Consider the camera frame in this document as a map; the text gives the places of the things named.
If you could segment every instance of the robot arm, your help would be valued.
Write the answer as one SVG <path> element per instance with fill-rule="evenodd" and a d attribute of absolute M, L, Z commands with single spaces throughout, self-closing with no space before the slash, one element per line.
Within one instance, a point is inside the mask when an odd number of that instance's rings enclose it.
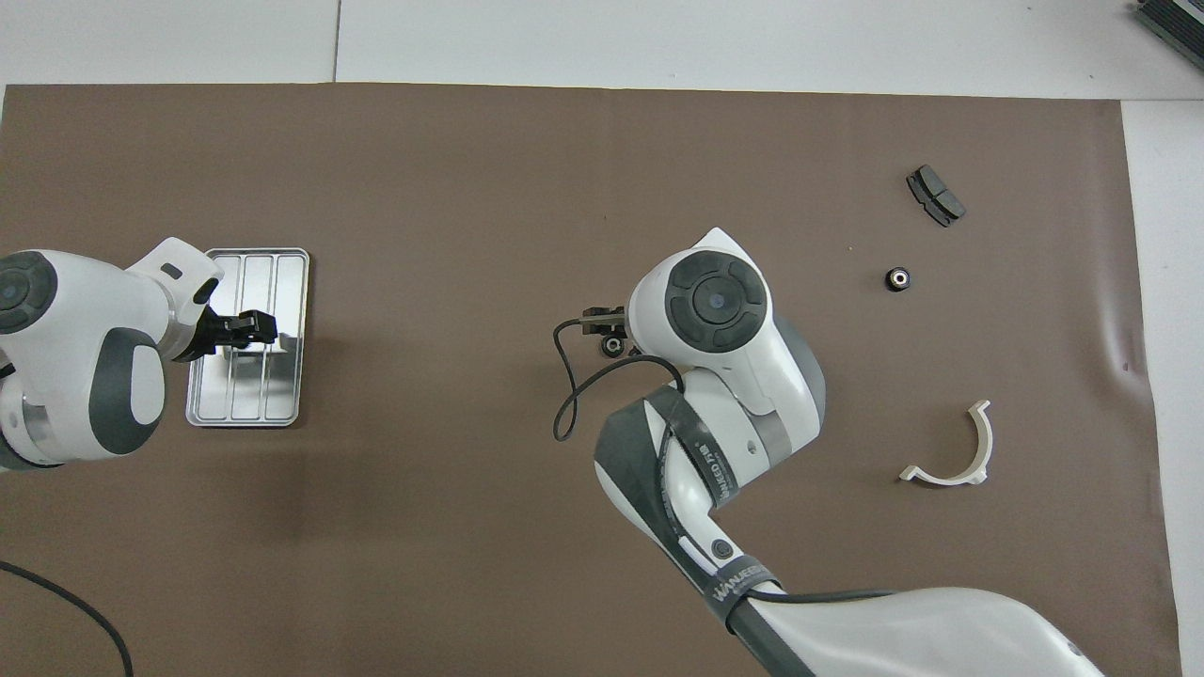
<path fill-rule="evenodd" d="M 163 416 L 165 358 L 272 342 L 271 316 L 208 307 L 222 275 L 175 237 L 128 270 L 53 251 L 0 259 L 0 470 L 128 454 Z"/>
<path fill-rule="evenodd" d="M 694 366 L 612 414 L 595 470 L 612 502 L 674 561 L 772 675 L 1099 672 L 1027 606 L 960 588 L 796 596 L 709 517 L 820 431 L 822 371 L 773 313 L 752 260 L 719 229 L 636 287 L 627 330 Z"/>

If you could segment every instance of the black cable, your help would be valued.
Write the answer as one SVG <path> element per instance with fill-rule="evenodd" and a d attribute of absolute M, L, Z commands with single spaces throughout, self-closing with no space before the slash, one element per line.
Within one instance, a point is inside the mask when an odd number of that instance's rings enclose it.
<path fill-rule="evenodd" d="M 840 590 L 839 593 L 807 593 L 804 595 L 787 595 L 784 593 L 762 593 L 757 589 L 751 589 L 745 593 L 754 600 L 761 600 L 763 602 L 783 602 L 783 604 L 821 604 L 821 602 L 851 602 L 856 600 L 869 600 L 874 597 L 885 597 L 887 595 L 893 595 L 896 590 L 885 589 L 869 589 L 869 590 Z"/>
<path fill-rule="evenodd" d="M 553 422 L 551 422 L 551 436 L 557 442 L 563 442 L 565 440 L 568 440 L 569 437 L 573 436 L 573 429 L 577 428 L 577 411 L 578 411 L 577 410 L 577 400 L 582 396 L 582 394 L 585 393 L 585 390 L 588 390 L 590 385 L 594 385 L 595 383 L 597 383 L 598 379 L 602 378 L 603 376 L 610 373 L 612 371 L 614 371 L 616 369 L 627 366 L 628 364 L 654 363 L 654 364 L 659 364 L 659 365 L 663 366 L 669 372 L 669 375 L 673 377 L 673 382 L 677 385 L 678 392 L 679 393 L 685 393 L 685 381 L 681 379 L 681 372 L 678 371 L 678 369 L 675 366 L 673 366 L 673 363 L 666 360 L 665 358 L 659 358 L 656 355 L 644 355 L 644 354 L 641 354 L 641 355 L 630 355 L 630 357 L 626 357 L 626 358 L 624 358 L 624 359 L 621 359 L 621 360 L 619 360 L 616 363 L 609 364 L 609 365 L 600 369 L 598 371 L 596 371 L 594 373 L 594 376 L 586 378 L 584 383 L 582 383 L 580 385 L 577 385 L 577 377 L 573 375 L 573 367 L 568 364 L 568 355 L 565 354 L 565 347 L 560 345 L 560 332 L 565 328 L 572 326 L 574 324 L 580 324 L 580 323 L 582 323 L 580 319 L 565 320 L 565 322 L 560 323 L 559 325 L 556 325 L 556 329 L 553 330 L 553 332 L 551 332 L 551 340 L 556 345 L 556 352 L 560 353 L 560 360 L 562 363 L 565 363 L 565 371 L 568 372 L 568 384 L 573 389 L 573 392 L 569 393 L 567 398 L 565 398 L 565 401 L 561 402 L 560 410 L 556 411 L 556 418 L 553 419 Z M 561 434 L 560 432 L 560 422 L 565 417 L 565 412 L 568 411 L 568 407 L 573 408 L 573 416 L 568 420 L 568 429 L 565 430 L 563 434 Z"/>
<path fill-rule="evenodd" d="M 71 602 L 72 605 L 78 607 L 79 611 L 87 613 L 88 617 L 95 620 L 96 624 L 105 630 L 105 632 L 108 632 L 110 638 L 113 640 L 113 644 L 117 646 L 117 653 L 122 654 L 122 667 L 125 670 L 125 677 L 134 677 L 134 661 L 130 660 L 130 650 L 125 648 L 125 641 L 122 640 L 120 632 L 117 631 L 117 628 L 113 628 L 113 624 L 110 623 L 107 618 L 105 618 L 99 611 L 93 608 L 92 605 L 79 599 L 71 590 L 67 590 L 66 588 L 52 581 L 47 581 L 46 578 L 42 578 L 41 576 L 34 573 L 33 571 L 22 569 L 16 564 L 10 564 L 7 561 L 0 560 L 0 571 L 7 571 L 8 573 L 24 578 L 25 581 L 29 581 L 30 583 L 40 588 L 45 588 L 54 593 L 55 595 L 63 597 L 64 600 Z"/>

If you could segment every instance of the metal tray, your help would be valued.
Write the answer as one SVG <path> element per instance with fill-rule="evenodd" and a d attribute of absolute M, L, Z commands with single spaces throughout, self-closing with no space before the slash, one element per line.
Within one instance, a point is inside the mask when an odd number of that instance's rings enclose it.
<path fill-rule="evenodd" d="M 272 346 L 223 348 L 194 361 L 184 416 L 205 428 L 282 428 L 297 419 L 309 292 L 309 254 L 299 248 L 209 249 L 225 277 L 209 299 L 224 316 L 276 317 Z"/>

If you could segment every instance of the gray button pad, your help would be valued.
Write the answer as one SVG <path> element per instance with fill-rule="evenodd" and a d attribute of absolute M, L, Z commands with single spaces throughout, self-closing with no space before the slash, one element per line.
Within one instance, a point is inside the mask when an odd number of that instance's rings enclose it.
<path fill-rule="evenodd" d="M 744 346 L 766 318 L 767 294 L 752 266 L 721 252 L 696 252 L 669 271 L 665 308 L 691 348 L 727 353 Z"/>
<path fill-rule="evenodd" d="M 16 334 L 46 314 L 58 283 L 54 266 L 37 252 L 0 259 L 0 334 Z"/>

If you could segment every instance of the velcro strap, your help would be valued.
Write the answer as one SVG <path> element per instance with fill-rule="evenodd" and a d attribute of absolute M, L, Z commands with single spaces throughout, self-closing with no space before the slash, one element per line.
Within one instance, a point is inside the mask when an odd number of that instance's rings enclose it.
<path fill-rule="evenodd" d="M 715 572 L 715 576 L 702 590 L 702 595 L 712 613 L 718 616 L 726 628 L 727 616 L 732 613 L 736 605 L 754 585 L 766 582 L 777 583 L 778 581 L 755 557 L 740 555 Z"/>
<path fill-rule="evenodd" d="M 694 411 L 690 402 L 681 393 L 668 385 L 657 388 L 651 395 L 645 398 L 656 413 L 665 419 L 665 423 L 673 431 L 673 436 L 681 442 L 694 467 L 698 471 L 707 491 L 710 494 L 710 502 L 714 507 L 722 507 L 724 504 L 736 498 L 740 485 L 736 482 L 736 473 L 727 463 L 727 457 L 719 448 L 719 441 L 710 434 L 710 429 L 702 422 L 698 412 Z"/>

